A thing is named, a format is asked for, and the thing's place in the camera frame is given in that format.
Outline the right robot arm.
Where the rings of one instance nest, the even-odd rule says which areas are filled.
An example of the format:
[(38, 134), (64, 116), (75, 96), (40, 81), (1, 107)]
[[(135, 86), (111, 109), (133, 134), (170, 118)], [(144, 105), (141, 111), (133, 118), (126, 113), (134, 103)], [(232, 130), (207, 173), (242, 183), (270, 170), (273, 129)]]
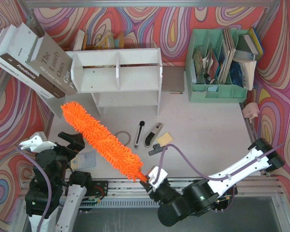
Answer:
[(218, 200), (228, 191), (235, 194), (236, 184), (257, 171), (272, 172), (285, 165), (277, 150), (265, 139), (259, 138), (248, 148), (248, 153), (230, 167), (216, 174), (206, 176), (199, 172), (188, 158), (179, 151), (186, 163), (201, 176), (177, 192), (167, 179), (162, 168), (163, 158), (154, 166), (140, 183), (149, 197), (159, 204), (158, 219), (166, 227), (171, 227), (188, 216), (199, 217), (215, 209)]

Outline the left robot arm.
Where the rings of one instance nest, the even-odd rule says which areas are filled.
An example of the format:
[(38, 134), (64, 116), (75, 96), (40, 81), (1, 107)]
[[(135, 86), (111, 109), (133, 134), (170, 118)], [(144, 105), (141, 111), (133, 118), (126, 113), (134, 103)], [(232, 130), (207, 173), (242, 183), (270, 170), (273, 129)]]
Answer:
[(67, 146), (50, 142), (42, 132), (20, 144), (21, 150), (36, 154), (33, 163), (34, 177), (25, 195), (26, 213), (33, 232), (71, 232), (78, 207), (92, 190), (93, 182), (88, 172), (73, 171), (65, 181), (69, 162), (85, 148), (82, 134), (60, 132), (59, 138)]

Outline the white black utility knife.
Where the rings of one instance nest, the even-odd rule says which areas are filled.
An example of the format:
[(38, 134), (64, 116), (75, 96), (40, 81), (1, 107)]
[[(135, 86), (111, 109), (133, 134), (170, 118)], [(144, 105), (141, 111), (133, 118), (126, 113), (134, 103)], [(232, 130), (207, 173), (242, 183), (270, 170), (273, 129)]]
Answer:
[(137, 149), (139, 144), (140, 144), (140, 140), (141, 140), (141, 137), (142, 137), (144, 126), (145, 126), (145, 122), (144, 121), (140, 121), (139, 126), (138, 126), (138, 130), (137, 130), (137, 133), (136, 133), (135, 141), (134, 141), (134, 146), (133, 146), (135, 149)]

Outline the orange microfiber duster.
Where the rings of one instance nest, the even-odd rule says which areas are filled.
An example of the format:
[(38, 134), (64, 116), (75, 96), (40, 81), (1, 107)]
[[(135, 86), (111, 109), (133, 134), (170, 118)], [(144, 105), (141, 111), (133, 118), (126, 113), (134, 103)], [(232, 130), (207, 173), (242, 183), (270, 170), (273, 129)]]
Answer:
[(68, 102), (61, 106), (66, 122), (88, 141), (113, 168), (133, 181), (146, 182), (148, 178), (141, 172), (143, 163), (138, 155), (123, 145), (111, 132), (92, 117), (78, 102)]

